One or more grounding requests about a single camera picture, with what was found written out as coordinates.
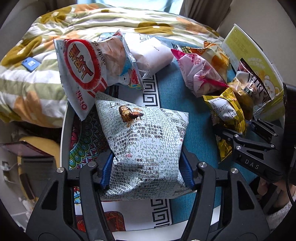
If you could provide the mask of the person's right hand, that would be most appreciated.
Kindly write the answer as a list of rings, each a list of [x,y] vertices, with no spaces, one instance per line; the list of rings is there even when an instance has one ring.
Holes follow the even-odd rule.
[[[273,185],[276,186],[276,200],[271,202],[272,207],[281,209],[290,202],[286,182],[285,180],[280,180],[276,183],[273,183]],[[288,189],[291,196],[293,196],[295,194],[295,185],[288,184]],[[260,197],[267,195],[268,182],[263,178],[260,178],[257,192],[259,193]]]

